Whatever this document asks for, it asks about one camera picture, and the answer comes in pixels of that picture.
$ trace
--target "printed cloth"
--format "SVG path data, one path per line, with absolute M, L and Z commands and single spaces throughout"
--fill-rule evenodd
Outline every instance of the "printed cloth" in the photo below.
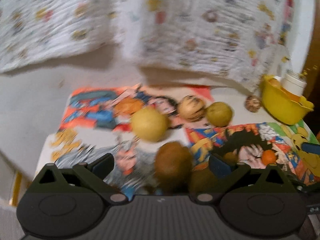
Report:
M 112 43 L 117 4 L 118 0 L 0 0 L 0 73 Z
M 207 167 L 211 151 L 222 157 L 232 153 L 252 168 L 263 169 L 263 151 L 273 150 L 283 171 L 307 185 L 320 181 L 318 167 L 308 165 L 312 154 L 297 150 L 302 141 L 317 143 L 303 121 L 291 127 L 259 123 L 219 128 L 205 118 L 189 123 L 176 111 L 178 102 L 188 95 L 202 99 L 207 106 L 213 102 L 208 87 L 150 88 L 138 84 L 76 90 L 68 100 L 59 131 L 49 135 L 44 144 L 37 172 L 46 163 L 69 168 L 111 153 L 115 168 L 104 179 L 106 183 L 118 187 L 129 199 L 134 194 L 150 194 L 150 188 L 161 194 L 153 177 L 156 152 L 166 142 L 179 141 L 189 147 L 194 170 Z M 170 136 L 164 141 L 148 143 L 132 133 L 129 118 L 145 106 L 153 106 L 171 119 Z
M 253 91 L 285 45 L 292 7 L 293 0 L 147 0 L 131 6 L 126 22 L 128 30 L 142 25 L 142 67 L 212 74 Z

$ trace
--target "yellow bowl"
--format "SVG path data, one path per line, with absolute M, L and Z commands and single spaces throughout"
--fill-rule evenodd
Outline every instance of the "yellow bowl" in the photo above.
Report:
M 273 75 L 264 76 L 261 89 L 262 104 L 273 117 L 287 125 L 293 125 L 313 111 L 313 103 L 303 96 L 299 102 L 290 100 L 285 92 L 270 84 L 269 80 L 272 78 Z

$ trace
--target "orange fruit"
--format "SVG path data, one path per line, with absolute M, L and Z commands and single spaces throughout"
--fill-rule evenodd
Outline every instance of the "orange fruit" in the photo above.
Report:
M 270 163 L 275 163 L 277 160 L 277 156 L 275 155 L 275 152 L 273 150 L 266 150 L 262 153 L 261 156 L 261 162 L 264 165 L 268 165 Z
M 274 87 L 276 87 L 276 88 L 281 88 L 281 83 L 277 80 L 277 79 L 275 79 L 275 78 L 273 78 L 273 79 L 270 79 L 269 80 L 269 83 L 271 84 L 271 85 L 273 85 Z

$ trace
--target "brown kiwi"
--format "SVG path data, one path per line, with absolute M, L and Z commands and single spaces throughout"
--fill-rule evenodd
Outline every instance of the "brown kiwi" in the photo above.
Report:
M 155 178 L 164 193 L 173 193 L 187 183 L 192 171 L 193 157 L 178 141 L 162 145 L 155 158 Z
M 216 185 L 217 181 L 218 179 L 210 171 L 209 167 L 193 171 L 188 183 L 189 193 L 209 192 Z

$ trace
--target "small orange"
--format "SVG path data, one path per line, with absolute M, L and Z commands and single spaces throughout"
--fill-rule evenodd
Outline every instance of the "small orange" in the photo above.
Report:
M 277 156 L 275 155 L 275 152 L 273 150 L 266 150 L 262 153 L 261 156 L 261 162 L 264 165 L 268 165 L 270 163 L 275 163 L 277 160 Z

